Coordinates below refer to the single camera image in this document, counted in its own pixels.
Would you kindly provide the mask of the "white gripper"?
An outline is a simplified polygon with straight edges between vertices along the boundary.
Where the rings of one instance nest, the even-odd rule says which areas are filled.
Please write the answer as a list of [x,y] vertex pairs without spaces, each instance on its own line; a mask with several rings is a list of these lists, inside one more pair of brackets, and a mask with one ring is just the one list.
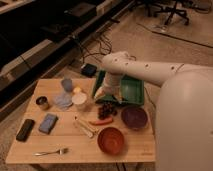
[[119,90],[120,90],[119,86],[109,86],[107,84],[102,84],[95,92],[94,98],[100,99],[105,95],[117,96],[119,94]]

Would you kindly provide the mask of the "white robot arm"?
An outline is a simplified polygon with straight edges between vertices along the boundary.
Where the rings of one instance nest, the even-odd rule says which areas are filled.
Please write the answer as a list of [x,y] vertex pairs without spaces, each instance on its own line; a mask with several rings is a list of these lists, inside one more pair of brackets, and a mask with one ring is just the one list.
[[126,51],[101,61],[98,91],[115,94],[124,75],[160,88],[156,104],[156,171],[213,171],[213,67],[136,61]]

